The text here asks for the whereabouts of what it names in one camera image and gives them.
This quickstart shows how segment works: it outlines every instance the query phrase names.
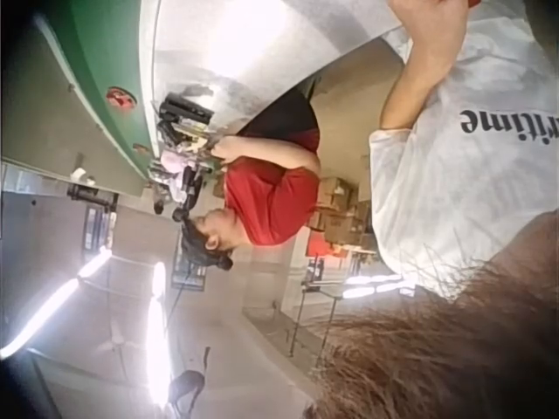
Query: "fluorescent light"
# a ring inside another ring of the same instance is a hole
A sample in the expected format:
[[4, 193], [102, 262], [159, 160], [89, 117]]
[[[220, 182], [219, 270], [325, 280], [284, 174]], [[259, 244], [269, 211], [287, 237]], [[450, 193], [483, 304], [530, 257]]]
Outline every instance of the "fluorescent light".
[[165, 265], [163, 262], [155, 264], [151, 292], [156, 299], [159, 299], [165, 292]]
[[405, 279], [400, 282], [393, 282], [391, 284], [382, 284], [376, 287], [376, 292], [388, 292], [399, 290], [400, 288], [415, 288], [416, 283], [410, 279]]
[[169, 343], [165, 336], [162, 305], [155, 298], [149, 303], [146, 349], [149, 393], [153, 402], [164, 408], [169, 400], [171, 376]]
[[78, 276], [80, 278], [89, 278], [91, 277], [102, 265], [113, 256], [113, 253], [106, 249], [105, 246], [101, 246], [100, 253], [95, 258], [91, 259], [87, 262], [78, 272]]
[[27, 322], [19, 335], [7, 346], [0, 349], [0, 360], [12, 356], [17, 352], [41, 326], [66, 302], [66, 300], [78, 289], [79, 282], [76, 278], [70, 279], [63, 284]]
[[366, 297], [368, 295], [374, 294], [374, 286], [363, 286], [361, 288], [350, 288], [343, 292], [344, 299], [359, 299], [360, 297]]
[[411, 288], [400, 288], [400, 294], [406, 297], [414, 297], [416, 295], [416, 290]]
[[375, 282], [386, 282], [386, 281], [395, 281], [398, 279], [402, 279], [400, 275], [392, 274], [392, 275], [375, 275], [372, 277], [365, 277], [365, 276], [357, 276], [351, 277], [346, 279], [346, 285], [366, 285]]

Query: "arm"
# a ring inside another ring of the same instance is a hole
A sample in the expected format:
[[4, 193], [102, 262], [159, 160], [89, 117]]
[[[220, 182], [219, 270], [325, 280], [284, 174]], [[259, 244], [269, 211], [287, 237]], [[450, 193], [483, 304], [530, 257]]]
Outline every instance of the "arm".
[[468, 0], [390, 0], [413, 40], [410, 58], [381, 114], [380, 128], [412, 128], [432, 89], [451, 70], [466, 35]]
[[282, 168], [305, 168], [316, 175], [321, 172], [321, 163], [316, 154], [287, 141], [230, 135], [224, 137], [212, 149], [212, 153], [225, 162], [244, 156], [269, 161]]
[[432, 89], [449, 71], [450, 67], [430, 71], [426, 56], [414, 47], [400, 78], [384, 103], [380, 129], [412, 128]]

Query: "hair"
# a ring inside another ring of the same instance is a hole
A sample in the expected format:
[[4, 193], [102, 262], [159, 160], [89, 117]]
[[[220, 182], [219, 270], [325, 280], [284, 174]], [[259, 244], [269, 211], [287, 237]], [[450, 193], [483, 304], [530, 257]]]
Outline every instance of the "hair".
[[183, 238], [181, 246], [186, 258], [198, 266], [217, 266], [229, 271], [233, 267], [230, 251], [210, 251], [206, 249], [208, 238], [196, 228], [188, 217], [183, 218]]
[[541, 270], [515, 278], [486, 265], [456, 301], [335, 322], [303, 417], [556, 417], [558, 271]]
[[163, 210], [165, 210], [165, 204], [163, 203], [163, 201], [157, 201], [156, 203], [154, 203], [154, 212], [158, 216], [163, 213]]

